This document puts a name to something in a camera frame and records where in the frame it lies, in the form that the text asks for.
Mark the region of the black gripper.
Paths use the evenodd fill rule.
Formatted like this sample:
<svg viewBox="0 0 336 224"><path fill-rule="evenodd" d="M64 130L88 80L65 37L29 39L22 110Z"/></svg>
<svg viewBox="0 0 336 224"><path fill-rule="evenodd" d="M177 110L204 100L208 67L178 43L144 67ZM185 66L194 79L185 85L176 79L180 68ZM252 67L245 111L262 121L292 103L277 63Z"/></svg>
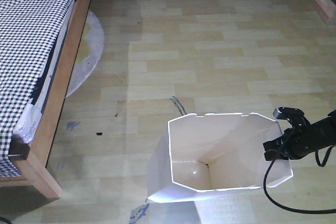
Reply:
<svg viewBox="0 0 336 224"><path fill-rule="evenodd" d="M315 152L309 132L310 122L304 117L303 111L279 106L273 111L273 116L276 119L287 120L292 128L286 129L283 137L263 143L265 161L298 160Z"/></svg>

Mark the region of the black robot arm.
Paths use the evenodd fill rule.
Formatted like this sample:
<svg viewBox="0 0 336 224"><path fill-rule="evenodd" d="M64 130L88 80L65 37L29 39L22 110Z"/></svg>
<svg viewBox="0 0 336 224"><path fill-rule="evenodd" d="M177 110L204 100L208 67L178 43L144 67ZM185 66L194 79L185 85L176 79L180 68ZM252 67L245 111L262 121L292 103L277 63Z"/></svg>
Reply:
<svg viewBox="0 0 336 224"><path fill-rule="evenodd" d="M335 145L335 111L315 123L310 123L304 112L297 108L276 107L273 116L291 124L280 137L266 141L266 161L278 159L299 160L310 153Z"/></svg>

